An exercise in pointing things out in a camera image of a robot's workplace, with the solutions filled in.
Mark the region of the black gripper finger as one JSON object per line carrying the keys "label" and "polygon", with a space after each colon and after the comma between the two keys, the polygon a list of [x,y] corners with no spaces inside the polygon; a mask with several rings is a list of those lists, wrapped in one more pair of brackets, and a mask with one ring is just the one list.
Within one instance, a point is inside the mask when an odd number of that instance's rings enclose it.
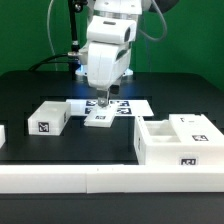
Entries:
{"label": "black gripper finger", "polygon": [[104,91],[97,90],[98,105],[104,107]]}
{"label": "black gripper finger", "polygon": [[110,89],[106,90],[104,93],[104,107],[109,105]]}

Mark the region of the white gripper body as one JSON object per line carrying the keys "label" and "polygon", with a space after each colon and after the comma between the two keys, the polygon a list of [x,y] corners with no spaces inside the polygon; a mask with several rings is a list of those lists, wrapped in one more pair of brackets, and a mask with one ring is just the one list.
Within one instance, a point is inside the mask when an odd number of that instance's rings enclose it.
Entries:
{"label": "white gripper body", "polygon": [[88,41],[80,54],[87,65],[89,86],[107,91],[128,69],[131,47],[129,43],[118,45]]}

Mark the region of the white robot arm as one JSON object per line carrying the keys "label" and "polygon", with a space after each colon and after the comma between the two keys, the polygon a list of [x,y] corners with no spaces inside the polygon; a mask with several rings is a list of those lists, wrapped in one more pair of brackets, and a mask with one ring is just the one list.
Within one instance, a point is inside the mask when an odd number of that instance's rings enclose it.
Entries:
{"label": "white robot arm", "polygon": [[86,68],[88,84],[97,90],[98,105],[107,107],[111,88],[120,84],[130,65],[131,45],[138,32],[138,19],[144,11],[157,12],[163,34],[146,38],[158,42],[167,35],[163,14],[179,0],[87,0],[89,7],[86,44],[78,58]]}

